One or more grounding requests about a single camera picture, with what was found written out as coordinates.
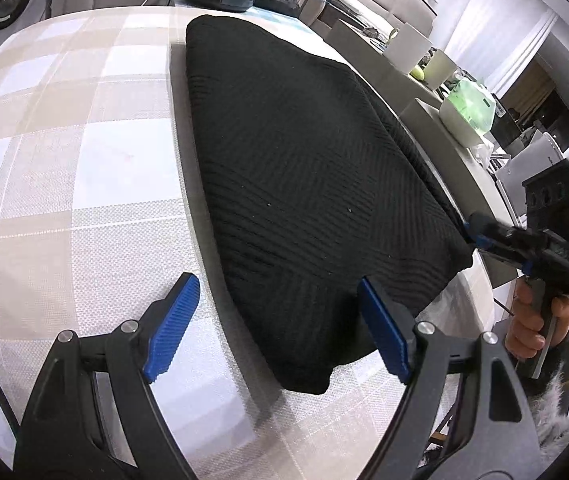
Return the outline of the person's right hand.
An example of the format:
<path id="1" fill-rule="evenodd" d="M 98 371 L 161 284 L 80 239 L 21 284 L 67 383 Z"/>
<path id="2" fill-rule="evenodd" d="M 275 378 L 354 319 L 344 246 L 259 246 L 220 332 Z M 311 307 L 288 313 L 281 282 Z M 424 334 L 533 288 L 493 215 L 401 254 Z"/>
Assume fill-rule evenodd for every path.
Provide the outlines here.
<path id="1" fill-rule="evenodd" d="M 542 335 L 544 321 L 533 308 L 533 292 L 524 278 L 516 282 L 513 293 L 513 317 L 505 338 L 505 347 L 519 361 L 534 358 L 545 346 Z M 557 318 L 556 330 L 550 347 L 556 347 L 569 333 L 569 298 L 557 297 L 551 305 L 551 312 Z"/>

